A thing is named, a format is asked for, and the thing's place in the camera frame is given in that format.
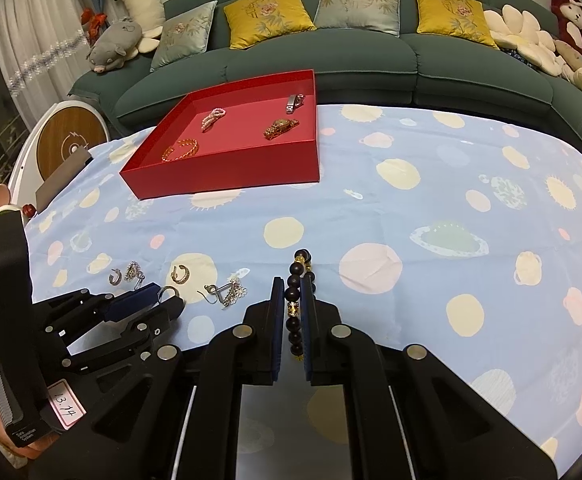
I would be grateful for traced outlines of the person's left hand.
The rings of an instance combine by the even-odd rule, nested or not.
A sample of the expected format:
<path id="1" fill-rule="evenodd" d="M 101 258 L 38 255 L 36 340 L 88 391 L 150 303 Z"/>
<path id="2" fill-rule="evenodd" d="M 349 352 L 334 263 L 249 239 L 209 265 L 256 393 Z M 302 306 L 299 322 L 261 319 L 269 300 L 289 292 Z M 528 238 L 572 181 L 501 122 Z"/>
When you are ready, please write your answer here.
<path id="1" fill-rule="evenodd" d="M 44 451 L 59 439 L 59 434 L 50 432 L 44 437 L 29 443 L 25 446 L 17 446 L 6 434 L 0 418 L 0 452 L 11 462 L 21 462 L 22 460 L 36 460 Z"/>

